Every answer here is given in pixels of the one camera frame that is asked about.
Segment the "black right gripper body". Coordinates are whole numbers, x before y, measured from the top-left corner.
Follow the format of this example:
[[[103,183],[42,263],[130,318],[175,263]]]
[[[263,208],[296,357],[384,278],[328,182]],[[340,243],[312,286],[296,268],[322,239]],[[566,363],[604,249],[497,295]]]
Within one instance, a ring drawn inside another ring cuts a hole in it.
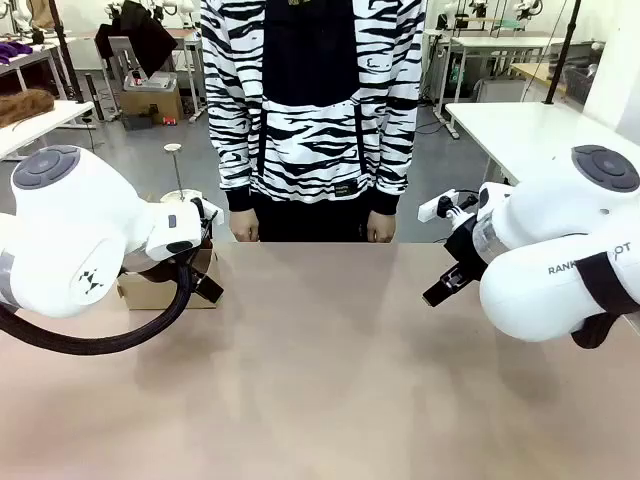
[[[480,281],[487,268],[487,263],[480,257],[473,243],[473,230],[476,224],[476,217],[471,216],[455,227],[445,242],[445,249],[457,261],[447,272],[451,279]]]

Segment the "person's right hand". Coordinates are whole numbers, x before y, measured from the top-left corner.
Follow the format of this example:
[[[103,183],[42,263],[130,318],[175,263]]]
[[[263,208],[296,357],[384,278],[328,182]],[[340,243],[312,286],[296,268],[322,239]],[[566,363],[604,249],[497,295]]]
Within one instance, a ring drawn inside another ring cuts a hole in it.
[[[259,221],[254,209],[231,212],[229,226],[238,242],[259,241]]]

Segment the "person's left hand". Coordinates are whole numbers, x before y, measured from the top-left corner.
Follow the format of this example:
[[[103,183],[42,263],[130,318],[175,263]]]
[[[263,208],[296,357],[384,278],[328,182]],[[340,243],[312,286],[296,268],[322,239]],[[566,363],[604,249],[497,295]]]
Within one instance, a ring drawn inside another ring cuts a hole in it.
[[[390,243],[396,232],[396,216],[371,211],[367,221],[369,243]]]

